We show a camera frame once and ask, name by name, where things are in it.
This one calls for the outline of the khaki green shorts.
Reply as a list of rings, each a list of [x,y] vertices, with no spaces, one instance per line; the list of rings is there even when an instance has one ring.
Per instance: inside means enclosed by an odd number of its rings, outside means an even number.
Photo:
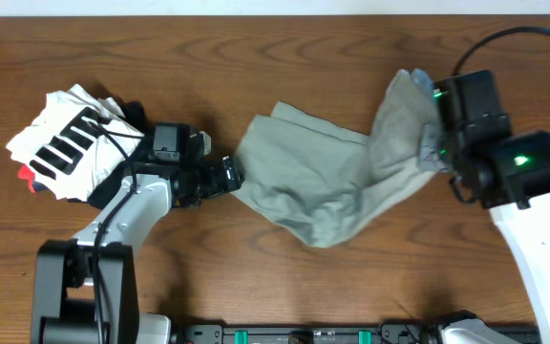
[[[310,247],[333,247],[423,188],[423,127],[438,121],[429,75],[399,70],[365,135],[279,101],[250,122],[235,152],[234,195]]]

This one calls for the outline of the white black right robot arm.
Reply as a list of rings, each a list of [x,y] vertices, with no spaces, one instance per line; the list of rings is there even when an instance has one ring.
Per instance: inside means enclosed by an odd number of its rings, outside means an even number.
[[[540,340],[550,343],[550,133],[514,134],[491,72],[434,85],[434,159],[463,204],[479,203],[511,249]]]

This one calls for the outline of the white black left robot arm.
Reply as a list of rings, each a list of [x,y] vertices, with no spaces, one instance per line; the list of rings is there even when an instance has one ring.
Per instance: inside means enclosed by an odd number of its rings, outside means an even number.
[[[66,241],[37,252],[30,341],[48,343],[180,343],[166,315],[138,305],[135,257],[155,224],[174,208],[241,188],[230,156],[210,161],[201,134],[179,146],[142,140],[124,156],[119,190],[97,217]]]

